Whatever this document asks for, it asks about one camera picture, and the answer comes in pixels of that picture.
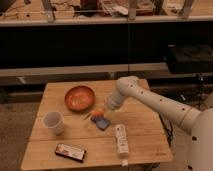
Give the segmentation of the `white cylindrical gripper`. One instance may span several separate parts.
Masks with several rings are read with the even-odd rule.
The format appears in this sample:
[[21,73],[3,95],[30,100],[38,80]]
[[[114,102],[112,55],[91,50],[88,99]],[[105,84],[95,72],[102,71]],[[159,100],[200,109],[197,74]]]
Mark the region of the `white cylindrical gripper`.
[[117,89],[114,89],[106,99],[106,106],[109,110],[118,110],[122,107],[125,100],[126,96]]

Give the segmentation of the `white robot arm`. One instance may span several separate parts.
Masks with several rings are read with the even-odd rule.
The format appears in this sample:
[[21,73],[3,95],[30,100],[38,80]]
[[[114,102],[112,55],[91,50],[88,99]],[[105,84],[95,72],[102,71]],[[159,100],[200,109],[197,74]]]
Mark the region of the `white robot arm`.
[[164,116],[191,136],[189,171],[213,171],[213,108],[198,110],[144,89],[136,76],[119,78],[107,97],[106,106],[109,110],[117,110],[129,97]]

